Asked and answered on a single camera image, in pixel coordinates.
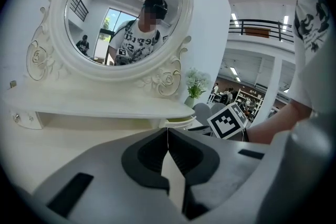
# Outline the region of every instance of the mirror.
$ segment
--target mirror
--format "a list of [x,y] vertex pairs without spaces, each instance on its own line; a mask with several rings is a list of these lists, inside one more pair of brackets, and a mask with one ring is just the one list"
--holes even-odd
[[136,63],[166,43],[181,7],[182,0],[68,0],[68,36],[97,64]]

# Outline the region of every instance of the man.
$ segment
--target man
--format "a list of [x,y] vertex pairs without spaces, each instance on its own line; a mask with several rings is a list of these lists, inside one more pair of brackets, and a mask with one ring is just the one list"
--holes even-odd
[[290,130],[308,118],[312,109],[320,113],[335,111],[335,99],[329,96],[333,96],[335,85],[332,70],[336,37],[325,0],[297,0],[293,33],[296,72],[288,91],[291,101],[269,120],[247,130],[251,142],[269,144],[276,133]]
[[89,43],[87,42],[88,36],[84,35],[83,40],[77,42],[76,47],[80,50],[82,54],[87,56],[87,51],[89,50]]
[[214,86],[214,94],[217,94],[217,92],[218,92],[218,83],[216,83]]
[[225,105],[231,104],[232,98],[233,98],[232,92],[233,92],[233,88],[232,87],[230,87],[228,91],[225,91],[223,93],[222,98],[221,98],[221,103],[223,103]]
[[112,38],[109,45],[112,59],[115,61],[118,49],[124,49],[129,62],[135,63],[159,49],[163,38],[157,25],[165,18],[167,8],[165,0],[145,0],[139,20],[124,22]]

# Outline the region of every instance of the white column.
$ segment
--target white column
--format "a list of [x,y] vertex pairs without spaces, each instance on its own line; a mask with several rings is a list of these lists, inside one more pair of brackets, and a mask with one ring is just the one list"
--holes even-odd
[[269,112],[271,111],[271,108],[274,104],[275,98],[277,97],[277,93],[279,90],[281,68],[282,68],[282,59],[276,57],[274,59],[272,76],[269,81],[265,99],[261,105],[261,108],[259,109],[258,115],[254,119],[251,126],[259,124],[267,119],[267,116]]

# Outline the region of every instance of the chair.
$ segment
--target chair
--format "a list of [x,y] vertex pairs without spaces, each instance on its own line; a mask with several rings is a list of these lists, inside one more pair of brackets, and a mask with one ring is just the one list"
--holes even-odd
[[218,111],[222,110],[224,107],[226,107],[226,105],[223,103],[214,104],[213,107],[211,108],[211,114],[215,115]]
[[196,120],[202,125],[208,125],[207,119],[212,116],[208,105],[199,103],[193,107],[193,110],[195,110],[195,114],[193,116],[196,116]]

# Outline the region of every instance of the railing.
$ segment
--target railing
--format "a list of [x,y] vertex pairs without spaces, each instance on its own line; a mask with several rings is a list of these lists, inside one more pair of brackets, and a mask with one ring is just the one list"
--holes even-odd
[[82,0],[71,0],[70,8],[84,22],[89,11],[85,7],[83,1]]
[[265,38],[277,39],[279,41],[294,42],[291,25],[274,22],[271,20],[230,20],[229,33],[261,36]]

